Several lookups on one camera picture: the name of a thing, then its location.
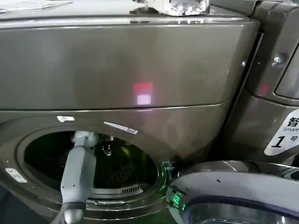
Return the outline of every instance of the metal panel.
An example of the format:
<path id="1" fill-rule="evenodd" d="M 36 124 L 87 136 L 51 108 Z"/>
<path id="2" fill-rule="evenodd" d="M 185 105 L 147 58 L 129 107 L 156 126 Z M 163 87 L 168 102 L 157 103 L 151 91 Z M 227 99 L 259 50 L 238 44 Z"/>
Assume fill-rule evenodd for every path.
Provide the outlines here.
<path id="1" fill-rule="evenodd" d="M 226 157 L 280 163 L 298 154 L 299 146 L 276 156 L 264 154 L 284 119 L 296 109 L 254 97 L 243 90 L 223 136 Z"/>
<path id="2" fill-rule="evenodd" d="M 244 15 L 251 15 L 261 1 L 284 2 L 284 0 L 211 0 L 211 4 L 226 8 Z"/>
<path id="3" fill-rule="evenodd" d="M 0 108 L 217 104 L 233 96 L 256 29 L 236 21 L 2 30 Z"/>
<path id="4" fill-rule="evenodd" d="M 299 99 L 299 50 L 296 50 L 283 78 L 281 79 L 276 94 L 282 97 Z"/>
<path id="5" fill-rule="evenodd" d="M 0 112 L 0 145 L 35 132 L 40 133 L 35 133 L 34 138 L 67 129 L 86 130 L 128 141 L 157 160 L 185 158 L 198 152 L 206 153 L 205 148 L 218 134 L 229 104 L 230 101 L 212 106 L 151 110 Z M 73 116 L 74 121 L 61 123 L 56 118 L 59 115 Z M 138 134 L 108 126 L 104 121 L 133 128 Z M 15 150 L 5 148 L 8 153 Z M 1 159 L 5 160 L 5 154 L 1 153 Z"/>
<path id="6" fill-rule="evenodd" d="M 249 72 L 247 88 L 254 95 L 271 101 L 299 105 L 299 100 L 274 92 L 299 42 L 299 7 L 289 3 L 273 3 L 270 7 L 268 2 L 262 2 L 252 18 L 261 22 L 264 35 Z"/>

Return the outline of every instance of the washing machine door opening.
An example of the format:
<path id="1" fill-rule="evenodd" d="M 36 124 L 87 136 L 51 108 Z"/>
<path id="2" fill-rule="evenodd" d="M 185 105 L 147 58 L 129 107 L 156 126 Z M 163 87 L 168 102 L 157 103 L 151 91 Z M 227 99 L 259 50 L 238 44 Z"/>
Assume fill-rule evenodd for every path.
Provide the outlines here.
<path id="1" fill-rule="evenodd" d="M 105 199 L 136 196 L 150 189 L 159 176 L 156 163 L 138 147 L 119 138 L 99 134 L 93 194 Z M 43 135 L 25 150 L 24 160 L 35 178 L 60 190 L 74 132 Z"/>

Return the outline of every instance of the reflective surface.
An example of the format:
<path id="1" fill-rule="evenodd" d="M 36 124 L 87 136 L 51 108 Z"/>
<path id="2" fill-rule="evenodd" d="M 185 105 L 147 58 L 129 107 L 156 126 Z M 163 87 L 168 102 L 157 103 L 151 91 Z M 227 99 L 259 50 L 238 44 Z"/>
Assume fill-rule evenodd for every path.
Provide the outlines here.
<path id="1" fill-rule="evenodd" d="M 148 2 L 149 6 L 153 4 L 153 7 L 157 11 L 173 16 L 208 14 L 210 9 L 210 0 L 164 0 Z"/>
<path id="2" fill-rule="evenodd" d="M 123 109 L 229 100 L 256 24 L 173 22 L 176 26 L 134 22 L 104 28 L 1 30 L 5 56 L 0 67 L 9 76 L 0 77 L 0 108 Z M 220 44 L 223 38 L 226 44 Z"/>
<path id="3" fill-rule="evenodd" d="M 243 90 L 223 135 L 225 158 L 282 163 L 298 154 L 298 147 L 276 156 L 264 154 L 264 149 L 285 118 L 296 109 L 252 96 Z"/>
<path id="4" fill-rule="evenodd" d="M 242 206 L 204 203 L 188 208 L 190 224 L 294 224 L 298 221 Z"/>
<path id="5" fill-rule="evenodd" d="M 73 147 L 74 132 L 43 135 L 25 151 L 28 169 L 40 181 L 59 190 L 66 157 Z M 113 199 L 140 194 L 161 175 L 153 160 L 138 147 L 109 135 L 99 134 L 94 146 L 97 165 L 93 194 Z"/>
<path id="6" fill-rule="evenodd" d="M 213 172 L 230 171 L 243 173 L 262 173 L 270 174 L 286 179 L 298 180 L 299 165 L 298 157 L 293 159 L 291 166 L 285 164 L 275 164 L 269 162 L 246 162 L 246 161 L 212 161 L 198 163 L 184 171 L 181 175 L 187 175 L 195 172 Z"/>
<path id="7" fill-rule="evenodd" d="M 292 60 L 289 63 L 287 70 L 284 73 L 277 89 L 275 91 L 276 94 L 287 97 L 299 99 L 299 50 L 296 50 L 295 54 L 292 57 Z"/>

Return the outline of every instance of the white sticker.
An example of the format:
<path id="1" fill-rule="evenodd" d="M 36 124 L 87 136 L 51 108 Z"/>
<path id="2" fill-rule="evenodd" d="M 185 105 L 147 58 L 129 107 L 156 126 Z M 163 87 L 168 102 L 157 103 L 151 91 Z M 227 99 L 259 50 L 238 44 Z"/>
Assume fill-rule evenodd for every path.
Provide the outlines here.
<path id="1" fill-rule="evenodd" d="M 75 118 L 72 116 L 56 116 L 57 120 L 59 120 L 61 123 L 64 123 L 66 121 L 74 121 Z"/>
<path id="2" fill-rule="evenodd" d="M 264 153 L 269 156 L 274 156 L 296 145 L 299 145 L 299 109 L 291 112 L 286 117 L 266 147 Z"/>
<path id="3" fill-rule="evenodd" d="M 107 122 L 107 121 L 104 121 L 104 124 L 105 125 L 109 125 L 111 127 L 115 127 L 117 129 L 120 129 L 120 130 L 125 131 L 125 132 L 129 132 L 131 134 L 137 134 L 138 133 L 137 130 L 135 130 L 133 128 L 130 128 L 130 127 L 125 127 L 125 126 L 114 124 L 114 123 L 110 123 L 110 122 Z"/>
<path id="4" fill-rule="evenodd" d="M 5 168 L 5 171 L 19 183 L 27 183 L 27 180 L 14 168 Z"/>

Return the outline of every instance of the metal screw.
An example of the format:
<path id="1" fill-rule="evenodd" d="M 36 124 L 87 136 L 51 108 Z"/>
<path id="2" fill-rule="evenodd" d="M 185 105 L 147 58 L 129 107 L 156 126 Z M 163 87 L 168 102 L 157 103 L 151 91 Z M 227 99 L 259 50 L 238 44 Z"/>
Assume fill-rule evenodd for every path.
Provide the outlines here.
<path id="1" fill-rule="evenodd" d="M 273 62 L 275 63 L 281 63 L 281 58 L 280 57 L 274 57 Z"/>

